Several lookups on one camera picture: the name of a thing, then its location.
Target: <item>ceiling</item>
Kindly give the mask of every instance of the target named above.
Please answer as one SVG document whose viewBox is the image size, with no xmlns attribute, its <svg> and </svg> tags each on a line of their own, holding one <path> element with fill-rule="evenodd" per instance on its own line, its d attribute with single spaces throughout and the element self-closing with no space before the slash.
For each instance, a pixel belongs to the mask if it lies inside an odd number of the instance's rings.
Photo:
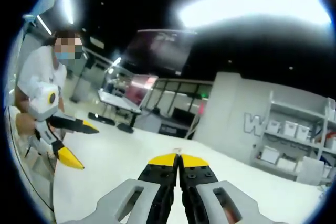
<svg viewBox="0 0 336 224">
<path fill-rule="evenodd" d="M 181 29 L 176 10 L 187 1 L 191 0 L 74 0 L 74 25 L 86 47 L 111 59 L 115 50 L 125 50 L 139 29 Z M 336 20 L 336 0 L 324 1 Z M 56 4 L 43 14 L 51 29 L 64 24 L 57 8 Z M 282 19 L 217 23 L 198 30 L 181 78 L 213 80 L 217 71 L 234 71 L 244 78 L 336 98 L 336 91 L 328 88 L 336 77 L 335 44 L 329 35 L 329 31 Z M 103 42 L 104 49 L 93 45 L 90 36 Z M 141 72 L 131 65 L 125 67 Z"/>
</svg>

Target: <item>white wall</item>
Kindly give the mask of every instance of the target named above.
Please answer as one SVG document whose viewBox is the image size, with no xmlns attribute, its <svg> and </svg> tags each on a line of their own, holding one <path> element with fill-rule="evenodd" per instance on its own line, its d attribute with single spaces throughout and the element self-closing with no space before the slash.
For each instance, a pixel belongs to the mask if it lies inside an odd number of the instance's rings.
<svg viewBox="0 0 336 224">
<path fill-rule="evenodd" d="M 272 90 L 277 101 L 323 112 L 326 99 L 319 95 L 219 72 L 193 140 L 249 164 L 253 145 L 260 139 L 262 120 L 255 116 L 264 117 Z"/>
</svg>

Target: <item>white shelving unit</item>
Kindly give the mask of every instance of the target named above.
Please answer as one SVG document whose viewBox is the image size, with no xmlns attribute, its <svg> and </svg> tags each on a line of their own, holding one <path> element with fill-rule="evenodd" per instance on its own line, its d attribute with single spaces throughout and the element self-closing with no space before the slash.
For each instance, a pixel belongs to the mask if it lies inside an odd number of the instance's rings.
<svg viewBox="0 0 336 224">
<path fill-rule="evenodd" d="M 287 179 L 296 179 L 298 175 L 297 172 L 282 169 L 276 164 L 272 164 L 257 158 L 265 145 L 276 148 L 279 151 L 280 156 L 282 155 L 282 153 L 289 153 L 289 156 L 296 156 L 297 158 L 310 156 L 318 160 L 323 160 L 324 154 L 328 154 L 333 155 L 334 158 L 336 158 L 336 151 L 328 149 L 324 146 L 328 129 L 336 131 L 336 121 L 328 120 L 328 115 L 326 111 L 327 110 L 323 106 L 321 107 L 321 111 L 313 111 L 301 108 L 299 106 L 295 106 L 293 104 L 277 101 L 274 99 L 273 92 L 271 92 L 269 104 L 265 113 L 265 119 L 262 125 L 263 131 L 260 136 L 260 141 L 256 145 L 255 151 L 251 156 L 252 165 Z M 274 117 L 276 116 L 279 116 L 281 118 L 278 121 L 288 120 L 292 122 L 298 122 L 302 125 L 306 124 L 311 128 L 312 132 L 316 132 L 317 129 L 320 129 L 321 141 L 319 143 L 311 143 L 308 141 L 301 141 L 294 137 L 286 136 L 281 133 L 268 131 L 266 129 L 268 121 L 270 119 L 274 119 Z M 321 180 L 322 184 L 330 182 L 332 182 L 331 178 L 323 178 Z"/>
</svg>

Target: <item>white shirt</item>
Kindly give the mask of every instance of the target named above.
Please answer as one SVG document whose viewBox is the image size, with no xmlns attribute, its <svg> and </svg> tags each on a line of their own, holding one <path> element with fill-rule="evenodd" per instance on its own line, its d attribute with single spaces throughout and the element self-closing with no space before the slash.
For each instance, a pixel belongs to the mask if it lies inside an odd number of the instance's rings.
<svg viewBox="0 0 336 224">
<path fill-rule="evenodd" d="M 57 85 L 59 95 L 60 97 L 62 96 L 67 69 L 61 63 L 55 69 L 52 63 L 52 56 L 52 46 L 41 46 L 30 53 L 18 76 L 17 85 L 22 92 L 28 94 L 30 89 L 29 81 L 32 76 L 36 76 L 39 81 Z"/>
</svg>

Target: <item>table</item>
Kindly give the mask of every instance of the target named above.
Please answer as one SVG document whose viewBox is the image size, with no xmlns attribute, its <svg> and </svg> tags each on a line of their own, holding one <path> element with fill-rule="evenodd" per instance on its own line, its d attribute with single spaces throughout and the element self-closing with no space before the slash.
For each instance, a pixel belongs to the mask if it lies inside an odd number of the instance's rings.
<svg viewBox="0 0 336 224">
<path fill-rule="evenodd" d="M 286 180 L 227 157 L 190 140 L 134 129 L 128 134 L 86 118 L 100 133 L 67 134 L 64 144 L 84 164 L 75 170 L 57 162 L 53 201 L 57 223 L 80 220 L 96 209 L 98 200 L 128 178 L 137 179 L 147 162 L 181 148 L 182 153 L 205 159 L 219 181 L 227 180 L 259 204 L 259 211 L 273 221 L 301 224 L 319 204 L 317 187 Z M 177 181 L 169 224 L 187 224 L 182 192 Z"/>
<path fill-rule="evenodd" d="M 99 97 L 99 100 L 102 103 L 105 103 L 106 105 L 114 106 L 116 108 L 120 108 L 120 109 L 127 110 L 127 111 L 131 112 L 132 113 L 132 119 L 131 119 L 131 122 L 130 122 L 130 126 L 134 127 L 135 120 L 137 119 L 136 116 L 141 114 L 140 109 L 131 109 L 129 106 L 124 106 L 124 104 L 122 104 L 122 103 L 117 103 L 117 102 L 115 102 L 115 100 L 111 99 L 112 97 L 115 97 L 115 95 L 110 94 L 110 93 L 106 93 L 102 90 L 98 90 L 98 97 Z"/>
</svg>

